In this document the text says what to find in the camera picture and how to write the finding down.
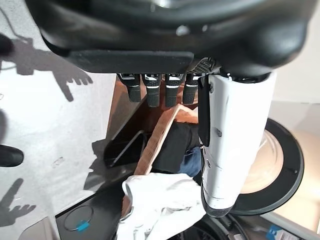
laundry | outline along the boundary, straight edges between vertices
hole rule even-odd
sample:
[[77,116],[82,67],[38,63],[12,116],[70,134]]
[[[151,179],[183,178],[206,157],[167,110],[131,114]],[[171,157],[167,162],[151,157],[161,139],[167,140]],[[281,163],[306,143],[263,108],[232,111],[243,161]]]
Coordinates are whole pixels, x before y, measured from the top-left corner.
[[189,177],[195,177],[201,170],[201,150],[196,146],[187,150],[180,164],[178,174],[187,174]]
[[118,225],[117,240],[164,240],[204,215],[201,187],[184,173],[130,176],[122,184],[131,202]]
[[198,124],[173,122],[152,166],[156,171],[186,173],[193,177],[193,174],[197,174],[194,172],[200,169],[196,167],[190,175],[189,172],[183,171],[183,166],[187,163],[190,166],[191,149],[195,147],[200,147]]

white cloth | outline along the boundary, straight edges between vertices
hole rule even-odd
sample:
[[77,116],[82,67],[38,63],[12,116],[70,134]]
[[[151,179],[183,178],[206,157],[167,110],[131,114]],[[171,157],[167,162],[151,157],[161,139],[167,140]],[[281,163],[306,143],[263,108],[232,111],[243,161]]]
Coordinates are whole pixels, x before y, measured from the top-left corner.
[[122,188],[132,208],[119,222],[117,240],[166,240],[205,214],[201,187],[184,173],[133,175]]

blue tag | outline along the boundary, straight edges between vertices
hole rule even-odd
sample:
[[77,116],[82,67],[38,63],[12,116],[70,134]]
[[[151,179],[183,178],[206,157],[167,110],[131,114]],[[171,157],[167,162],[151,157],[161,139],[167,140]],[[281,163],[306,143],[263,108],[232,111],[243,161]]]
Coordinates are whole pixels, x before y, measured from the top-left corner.
[[277,232],[282,230],[281,227],[276,225],[271,225],[269,231],[266,233],[266,239],[268,240],[276,240]]
[[86,230],[89,227],[89,222],[87,221],[81,221],[77,226],[76,226],[76,230],[78,232],[82,232],[84,230]]

black cable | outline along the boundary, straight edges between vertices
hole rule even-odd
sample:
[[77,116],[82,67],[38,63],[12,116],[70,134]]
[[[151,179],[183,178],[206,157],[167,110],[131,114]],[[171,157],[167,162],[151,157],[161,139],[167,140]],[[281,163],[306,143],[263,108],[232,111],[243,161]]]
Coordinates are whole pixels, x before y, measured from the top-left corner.
[[244,228],[240,225],[240,223],[238,222],[238,220],[236,220],[231,214],[227,215],[232,222],[234,222],[235,227],[238,229],[238,231],[241,233],[241,235],[244,237],[244,240],[249,240],[249,237],[246,233],[246,231],[244,230]]

robotic hand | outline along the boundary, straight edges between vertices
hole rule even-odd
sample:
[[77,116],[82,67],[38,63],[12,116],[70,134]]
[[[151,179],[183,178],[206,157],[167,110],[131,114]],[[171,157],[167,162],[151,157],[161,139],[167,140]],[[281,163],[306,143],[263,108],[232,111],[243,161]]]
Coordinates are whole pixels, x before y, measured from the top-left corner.
[[132,101],[183,103],[198,86],[202,202],[234,205],[262,138],[276,74],[299,53],[316,0],[25,0],[47,46],[79,68],[118,73]]

